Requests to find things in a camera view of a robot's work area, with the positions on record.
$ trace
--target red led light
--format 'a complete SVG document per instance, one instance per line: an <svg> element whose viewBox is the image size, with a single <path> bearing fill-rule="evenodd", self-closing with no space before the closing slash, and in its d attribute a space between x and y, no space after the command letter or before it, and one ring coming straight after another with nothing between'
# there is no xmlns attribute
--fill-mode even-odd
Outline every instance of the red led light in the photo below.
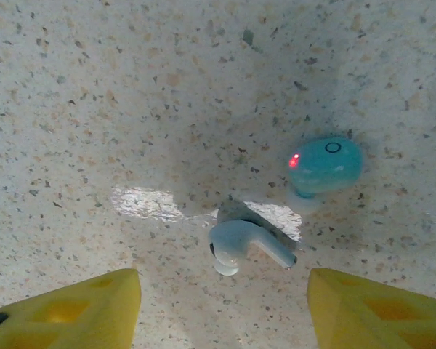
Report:
<svg viewBox="0 0 436 349"><path fill-rule="evenodd" d="M292 169L297 166L299 163L299 154L294 154L294 156L291 157L291 160L289 160L289 167Z"/></svg>

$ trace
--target teal earbud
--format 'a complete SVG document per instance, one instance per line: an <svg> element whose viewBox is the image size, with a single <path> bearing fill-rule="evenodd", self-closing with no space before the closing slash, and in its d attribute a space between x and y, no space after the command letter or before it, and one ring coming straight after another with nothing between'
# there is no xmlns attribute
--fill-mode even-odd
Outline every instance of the teal earbud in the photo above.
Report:
<svg viewBox="0 0 436 349"><path fill-rule="evenodd" d="M362 166L361 149L347 138L330 137L304 144L288 161L289 178L294 186L290 201L297 200L296 206L301 206L317 194L348 188L358 180ZM311 208L318 206L306 204Z"/></svg>

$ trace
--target white silicone ear tip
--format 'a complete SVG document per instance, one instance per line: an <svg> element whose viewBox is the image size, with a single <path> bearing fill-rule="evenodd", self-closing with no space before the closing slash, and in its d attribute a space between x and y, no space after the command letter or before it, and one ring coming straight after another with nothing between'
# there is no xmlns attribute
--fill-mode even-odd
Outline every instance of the white silicone ear tip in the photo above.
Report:
<svg viewBox="0 0 436 349"><path fill-rule="evenodd" d="M239 268L228 267L227 265L220 263L216 258L213 266L218 273L224 276L232 276L239 271Z"/></svg>
<svg viewBox="0 0 436 349"><path fill-rule="evenodd" d="M323 196L319 194L312 198L302 198L298 196L294 190L288 190L286 203L294 213L300 215L312 214L318 211L323 204Z"/></svg>

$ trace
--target speckled countertop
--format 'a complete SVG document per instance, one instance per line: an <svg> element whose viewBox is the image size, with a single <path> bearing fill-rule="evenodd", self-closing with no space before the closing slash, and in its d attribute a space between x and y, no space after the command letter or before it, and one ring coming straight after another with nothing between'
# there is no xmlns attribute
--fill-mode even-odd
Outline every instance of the speckled countertop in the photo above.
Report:
<svg viewBox="0 0 436 349"><path fill-rule="evenodd" d="M217 205L320 135L358 185L219 276ZM0 305L133 267L135 348L316 348L321 265L436 297L436 0L0 1Z"/></svg>

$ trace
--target earbud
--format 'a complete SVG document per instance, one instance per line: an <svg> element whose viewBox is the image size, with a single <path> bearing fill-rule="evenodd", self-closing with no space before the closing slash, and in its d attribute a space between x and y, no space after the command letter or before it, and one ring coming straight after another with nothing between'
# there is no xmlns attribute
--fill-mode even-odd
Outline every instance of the earbud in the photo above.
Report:
<svg viewBox="0 0 436 349"><path fill-rule="evenodd" d="M347 138L330 137L303 145L288 160L293 185L288 205L300 214L314 212L324 193L354 185L362 166L361 149Z"/></svg>
<svg viewBox="0 0 436 349"><path fill-rule="evenodd" d="M246 259L249 244L256 244L283 268L292 267L297 258L271 233L252 222L230 220L210 230L210 250L218 273L231 276Z"/></svg>

